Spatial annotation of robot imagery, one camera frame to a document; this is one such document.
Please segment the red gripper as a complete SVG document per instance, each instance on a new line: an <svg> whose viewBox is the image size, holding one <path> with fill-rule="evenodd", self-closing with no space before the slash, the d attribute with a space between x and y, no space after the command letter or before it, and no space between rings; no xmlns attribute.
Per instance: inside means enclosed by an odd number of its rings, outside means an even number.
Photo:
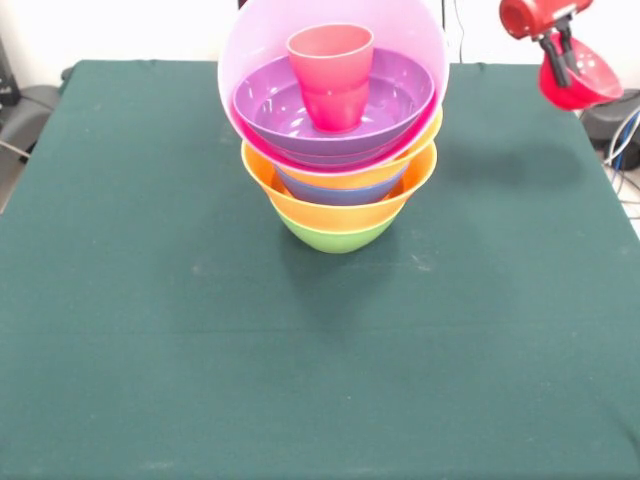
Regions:
<svg viewBox="0 0 640 480"><path fill-rule="evenodd" d="M580 74L572 44L571 20L589 8L592 0L502 0L499 16L505 30L515 39L538 40L544 52L540 68L541 88L568 88L567 67ZM562 52L556 49L553 34L560 33Z"/></svg>

